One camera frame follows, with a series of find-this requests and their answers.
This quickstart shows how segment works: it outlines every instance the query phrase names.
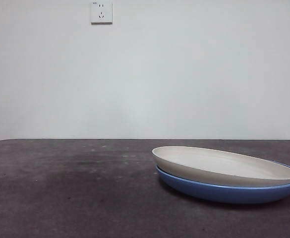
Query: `ceramic plate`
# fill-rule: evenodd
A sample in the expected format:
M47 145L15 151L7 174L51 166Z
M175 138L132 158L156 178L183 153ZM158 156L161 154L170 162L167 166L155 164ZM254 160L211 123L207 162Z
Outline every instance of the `ceramic plate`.
M170 175L157 166L161 179L174 189L215 202L256 204L273 202L290 195L290 183L270 187L233 187L190 181Z
M163 171L192 181L245 187L290 183L290 167L246 155L185 146L158 147L153 154Z

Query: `electrical outlet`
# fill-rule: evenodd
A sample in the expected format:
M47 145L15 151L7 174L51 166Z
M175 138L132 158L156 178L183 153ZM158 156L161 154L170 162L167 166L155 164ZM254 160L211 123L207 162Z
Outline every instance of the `electrical outlet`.
M94 1L91 3L91 24L112 24L113 4L111 1Z

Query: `white plate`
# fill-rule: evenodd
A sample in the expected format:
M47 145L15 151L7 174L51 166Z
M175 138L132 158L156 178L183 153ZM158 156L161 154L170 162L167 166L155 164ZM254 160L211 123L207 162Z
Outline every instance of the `white plate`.
M262 187L290 183L290 168L272 161L197 147L153 149L159 168L188 180L225 185Z

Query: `white wall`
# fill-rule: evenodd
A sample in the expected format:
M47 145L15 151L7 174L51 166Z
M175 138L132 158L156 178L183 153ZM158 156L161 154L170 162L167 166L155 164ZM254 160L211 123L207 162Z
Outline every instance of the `white wall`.
M290 139L290 0L0 0L0 140Z

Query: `gray tabletop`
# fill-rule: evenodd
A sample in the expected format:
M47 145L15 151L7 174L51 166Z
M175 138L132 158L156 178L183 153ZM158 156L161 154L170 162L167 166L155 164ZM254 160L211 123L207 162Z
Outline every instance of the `gray tabletop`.
M0 141L0 238L290 238L290 196L228 205L181 194L151 150L185 145L290 165L290 140Z

